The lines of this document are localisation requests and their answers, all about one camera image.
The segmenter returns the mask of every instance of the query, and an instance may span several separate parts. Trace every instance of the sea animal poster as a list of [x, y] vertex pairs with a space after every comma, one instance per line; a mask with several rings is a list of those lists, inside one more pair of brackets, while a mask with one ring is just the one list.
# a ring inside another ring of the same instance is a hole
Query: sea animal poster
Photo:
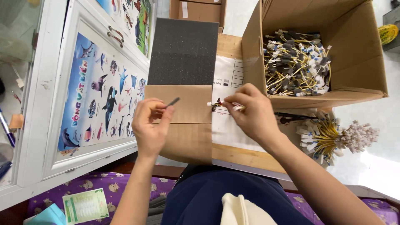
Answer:
[[115, 55], [78, 33], [68, 84], [58, 150], [133, 137], [130, 126], [146, 80]]
[[123, 29], [129, 40], [147, 57], [150, 43], [150, 0], [97, 0], [107, 14]]

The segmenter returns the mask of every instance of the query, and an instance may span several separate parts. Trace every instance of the drawer handle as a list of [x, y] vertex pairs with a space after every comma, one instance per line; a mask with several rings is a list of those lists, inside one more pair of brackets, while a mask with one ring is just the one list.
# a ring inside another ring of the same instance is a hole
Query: drawer handle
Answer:
[[117, 34], [119, 34], [122, 38], [121, 41], [124, 42], [124, 36], [121, 34], [121, 32], [117, 31], [116, 29], [112, 28], [111, 26], [108, 26], [108, 28], [110, 29], [110, 31], [117, 32]]
[[110, 31], [107, 32], [107, 35], [108, 35], [109, 37], [115, 38], [115, 40], [117, 40], [117, 41], [120, 43], [120, 47], [121, 47], [121, 48], [124, 47], [124, 46], [122, 45], [122, 41], [121, 41], [119, 38], [115, 37], [113, 34], [111, 34]]

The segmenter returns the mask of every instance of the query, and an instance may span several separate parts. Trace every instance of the tile floor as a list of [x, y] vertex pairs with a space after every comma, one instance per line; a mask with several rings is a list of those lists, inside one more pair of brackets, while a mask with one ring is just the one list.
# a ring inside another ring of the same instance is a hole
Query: tile floor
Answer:
[[[248, 20], [258, 0], [229, 0], [226, 9], [224, 34], [242, 36]], [[373, 1], [376, 22], [382, 25], [382, 16], [391, 10], [390, 0]], [[169, 0], [158, 0], [157, 16], [169, 16]], [[348, 126], [353, 120], [370, 123], [381, 130], [378, 143], [363, 153], [351, 154], [337, 160], [328, 171], [344, 184], [363, 185], [400, 199], [400, 180], [392, 174], [400, 171], [400, 54], [384, 53], [386, 79], [390, 98], [340, 106], [335, 108], [342, 126]], [[184, 166], [160, 157], [163, 165]]]

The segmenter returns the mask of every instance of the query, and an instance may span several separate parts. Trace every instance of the hand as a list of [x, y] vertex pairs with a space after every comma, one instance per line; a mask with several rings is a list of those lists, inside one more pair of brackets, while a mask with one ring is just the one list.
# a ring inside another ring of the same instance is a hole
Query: hand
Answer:
[[[231, 102], [244, 105], [246, 109], [233, 111]], [[252, 84], [240, 87], [234, 95], [226, 97], [222, 105], [243, 132], [261, 146], [266, 145], [263, 147], [269, 149], [283, 135], [278, 128], [271, 101]]]
[[[165, 144], [174, 107], [163, 101], [150, 98], [140, 101], [136, 107], [132, 129], [138, 143], [138, 157], [155, 160]], [[161, 119], [158, 125], [152, 124], [154, 119]]]

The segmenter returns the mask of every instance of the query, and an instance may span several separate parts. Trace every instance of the blue pen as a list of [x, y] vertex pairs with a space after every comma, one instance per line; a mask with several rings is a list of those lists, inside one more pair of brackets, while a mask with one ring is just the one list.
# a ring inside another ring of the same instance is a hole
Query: blue pen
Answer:
[[3, 111], [0, 108], [0, 123], [3, 126], [4, 131], [7, 134], [8, 140], [10, 141], [11, 146], [14, 148], [15, 147], [15, 137], [14, 134], [10, 132], [10, 129], [8, 128], [8, 124], [6, 119], [3, 116]]

